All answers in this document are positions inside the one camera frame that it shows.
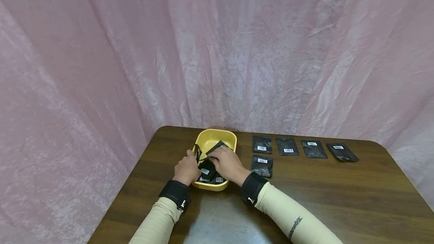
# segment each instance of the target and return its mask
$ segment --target curtain fold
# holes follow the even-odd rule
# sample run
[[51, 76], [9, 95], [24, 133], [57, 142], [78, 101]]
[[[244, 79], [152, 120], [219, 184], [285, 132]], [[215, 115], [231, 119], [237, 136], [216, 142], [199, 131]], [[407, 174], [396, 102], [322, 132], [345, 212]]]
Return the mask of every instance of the curtain fold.
[[0, 0], [0, 242], [85, 243], [164, 125], [368, 139], [434, 207], [434, 0]]

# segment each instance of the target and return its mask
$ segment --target table surface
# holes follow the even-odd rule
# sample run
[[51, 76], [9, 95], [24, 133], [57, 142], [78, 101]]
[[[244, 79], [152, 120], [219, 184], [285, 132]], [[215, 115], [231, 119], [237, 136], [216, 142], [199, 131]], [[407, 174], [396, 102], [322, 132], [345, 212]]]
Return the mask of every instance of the table surface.
[[[128, 243], [200, 131], [183, 127], [157, 130], [89, 244]], [[254, 154], [252, 135], [272, 139], [272, 154], [259, 154], [274, 158], [271, 184], [311, 211], [343, 243], [434, 243], [434, 213], [381, 145], [234, 133], [236, 152], [246, 168]], [[294, 138], [300, 156], [280, 156], [276, 138]], [[307, 159], [302, 139], [321, 141], [329, 158]], [[340, 163], [326, 149], [329, 142], [345, 142], [360, 161]], [[243, 204], [234, 183], [222, 192], [195, 187], [190, 191], [191, 204], [175, 225], [169, 243], [289, 243], [268, 216]]]

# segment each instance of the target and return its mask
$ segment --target white label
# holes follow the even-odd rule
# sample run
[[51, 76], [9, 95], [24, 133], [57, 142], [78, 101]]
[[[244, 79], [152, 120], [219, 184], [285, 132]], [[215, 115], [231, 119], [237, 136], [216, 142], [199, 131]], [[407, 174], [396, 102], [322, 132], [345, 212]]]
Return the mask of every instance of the white label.
[[203, 173], [205, 173], [206, 175], [208, 175], [208, 173], [209, 173], [209, 170], [207, 170], [207, 169], [205, 169], [205, 168], [203, 168], [202, 170], [200, 170], [201, 172], [203, 172]]

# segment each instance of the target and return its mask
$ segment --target wrist band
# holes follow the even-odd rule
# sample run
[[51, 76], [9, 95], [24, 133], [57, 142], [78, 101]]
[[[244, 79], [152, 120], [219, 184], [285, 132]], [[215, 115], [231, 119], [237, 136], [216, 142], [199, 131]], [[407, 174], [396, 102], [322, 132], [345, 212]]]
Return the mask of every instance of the wrist band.
[[243, 201], [247, 204], [255, 205], [258, 201], [259, 192], [266, 182], [268, 181], [257, 173], [250, 173], [241, 186], [241, 190], [243, 191]]
[[168, 181], [158, 196], [171, 199], [181, 212], [183, 212], [191, 202], [188, 186], [174, 180]]

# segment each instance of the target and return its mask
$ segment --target black packet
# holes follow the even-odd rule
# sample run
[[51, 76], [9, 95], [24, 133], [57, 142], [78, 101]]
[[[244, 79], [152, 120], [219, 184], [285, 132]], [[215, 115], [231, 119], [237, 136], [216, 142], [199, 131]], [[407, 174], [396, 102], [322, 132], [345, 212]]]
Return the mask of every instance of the black packet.
[[199, 162], [200, 155], [202, 155], [202, 150], [199, 145], [194, 144], [194, 156], [196, 157], [196, 162]]
[[301, 141], [303, 150], [306, 153], [306, 158], [309, 159], [327, 159], [326, 151], [322, 147], [319, 140], [303, 140]]
[[359, 158], [354, 155], [354, 153], [348, 148], [348, 146], [341, 143], [328, 143], [327, 147], [331, 151], [331, 153], [342, 162], [357, 162]]
[[272, 157], [253, 155], [250, 170], [252, 172], [256, 172], [260, 176], [271, 177], [272, 161], [273, 161]]
[[211, 183], [214, 179], [214, 175], [217, 173], [216, 167], [211, 160], [206, 159], [199, 164], [199, 169], [202, 172], [199, 178], [199, 182]]
[[281, 156], [299, 156], [296, 141], [294, 139], [276, 139], [277, 149]]
[[226, 181], [226, 179], [223, 178], [220, 175], [220, 173], [216, 173], [216, 175], [215, 175], [214, 180], [212, 181], [212, 183], [215, 184], [215, 185], [219, 185], [219, 184], [222, 184], [225, 181]]
[[257, 153], [271, 154], [271, 139], [260, 136], [253, 136], [252, 151]]
[[216, 145], [214, 145], [207, 153], [206, 155], [209, 155], [210, 153], [212, 153], [212, 151], [214, 151], [215, 149], [224, 146], [224, 147], [228, 147], [229, 149], [231, 149], [228, 145], [226, 145], [223, 141], [219, 141], [217, 142]]

